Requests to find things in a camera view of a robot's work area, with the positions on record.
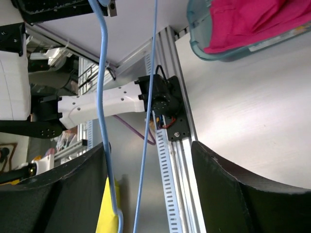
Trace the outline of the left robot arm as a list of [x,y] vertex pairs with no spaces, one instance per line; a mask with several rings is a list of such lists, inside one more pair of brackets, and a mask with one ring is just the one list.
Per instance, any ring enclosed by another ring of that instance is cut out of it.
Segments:
[[103,90],[104,70],[94,93],[57,96],[31,93],[25,24],[17,8],[0,3],[0,130],[34,138],[53,138],[89,120],[129,112],[174,117],[181,100],[169,81],[155,74],[118,88]]

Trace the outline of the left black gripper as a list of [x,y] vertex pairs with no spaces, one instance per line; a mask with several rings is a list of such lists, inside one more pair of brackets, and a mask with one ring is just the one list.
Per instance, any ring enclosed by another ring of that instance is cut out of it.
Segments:
[[13,0],[11,3],[29,24],[93,13],[87,0]]

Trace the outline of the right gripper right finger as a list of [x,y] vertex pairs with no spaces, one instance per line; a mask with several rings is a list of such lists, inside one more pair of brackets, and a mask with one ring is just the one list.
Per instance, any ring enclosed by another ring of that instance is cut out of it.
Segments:
[[309,233],[311,191],[272,181],[199,141],[192,163],[209,233]]

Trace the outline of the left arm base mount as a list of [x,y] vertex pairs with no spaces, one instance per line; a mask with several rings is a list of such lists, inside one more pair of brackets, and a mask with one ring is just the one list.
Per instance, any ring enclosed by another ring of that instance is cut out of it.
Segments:
[[167,131],[169,141],[179,141],[190,136],[184,100],[176,76],[165,80],[158,74],[154,75],[151,109],[157,117],[162,116],[160,129]]

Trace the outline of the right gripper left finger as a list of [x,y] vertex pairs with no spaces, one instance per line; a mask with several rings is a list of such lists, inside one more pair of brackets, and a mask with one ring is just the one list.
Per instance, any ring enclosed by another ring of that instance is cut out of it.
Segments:
[[0,187],[2,233],[94,233],[107,178],[104,147]]

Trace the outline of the pink trousers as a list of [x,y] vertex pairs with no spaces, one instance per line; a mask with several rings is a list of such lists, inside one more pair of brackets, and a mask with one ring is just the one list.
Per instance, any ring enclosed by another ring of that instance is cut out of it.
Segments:
[[309,0],[214,0],[211,39],[205,53],[250,45],[311,20]]

